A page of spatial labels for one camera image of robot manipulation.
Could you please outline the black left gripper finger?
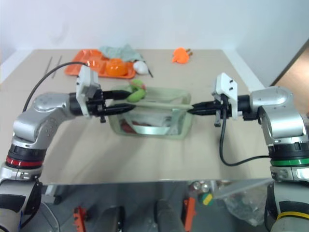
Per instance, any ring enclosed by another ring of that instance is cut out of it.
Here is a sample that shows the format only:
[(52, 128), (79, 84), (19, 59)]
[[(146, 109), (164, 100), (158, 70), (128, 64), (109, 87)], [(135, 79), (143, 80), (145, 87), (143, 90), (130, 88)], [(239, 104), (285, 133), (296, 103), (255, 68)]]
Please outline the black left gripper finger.
[(110, 90), (103, 92), (103, 98), (105, 100), (125, 100), (128, 96), (131, 95), (131, 92), (125, 90)]
[(115, 105), (108, 106), (105, 108), (105, 115), (112, 116), (112, 115), (123, 114), (133, 109), (134, 109), (133, 104), (129, 104), (129, 103), (115, 104)]

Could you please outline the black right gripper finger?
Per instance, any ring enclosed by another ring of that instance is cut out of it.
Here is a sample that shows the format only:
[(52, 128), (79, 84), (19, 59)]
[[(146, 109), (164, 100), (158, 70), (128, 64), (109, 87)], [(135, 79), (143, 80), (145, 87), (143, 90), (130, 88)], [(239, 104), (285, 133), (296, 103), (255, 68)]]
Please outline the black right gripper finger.
[(215, 115), (215, 110), (207, 109), (207, 108), (195, 108), (195, 109), (191, 109), (190, 113), (193, 115), (198, 115), (198, 116), (211, 116), (211, 115)]
[(203, 101), (192, 105), (193, 110), (214, 109), (214, 101)]

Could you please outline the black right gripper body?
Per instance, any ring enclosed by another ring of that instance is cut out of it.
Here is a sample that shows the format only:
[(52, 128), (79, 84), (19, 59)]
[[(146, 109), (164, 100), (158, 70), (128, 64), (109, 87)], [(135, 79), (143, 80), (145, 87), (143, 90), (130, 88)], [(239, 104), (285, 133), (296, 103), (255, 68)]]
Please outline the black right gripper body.
[(228, 119), (229, 111), (229, 102), (228, 97), (225, 94), (221, 94), (218, 100), (214, 101), (215, 103), (215, 127), (220, 127), (221, 122), (226, 122)]

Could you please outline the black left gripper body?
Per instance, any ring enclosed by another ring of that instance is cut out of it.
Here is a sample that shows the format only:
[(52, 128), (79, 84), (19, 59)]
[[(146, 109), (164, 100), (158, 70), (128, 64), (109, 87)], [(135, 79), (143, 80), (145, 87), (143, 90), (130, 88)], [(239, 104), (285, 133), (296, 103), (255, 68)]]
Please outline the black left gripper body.
[(86, 106), (90, 116), (99, 117), (100, 123), (106, 123), (103, 114), (106, 104), (102, 90), (96, 90), (94, 96), (86, 101)]

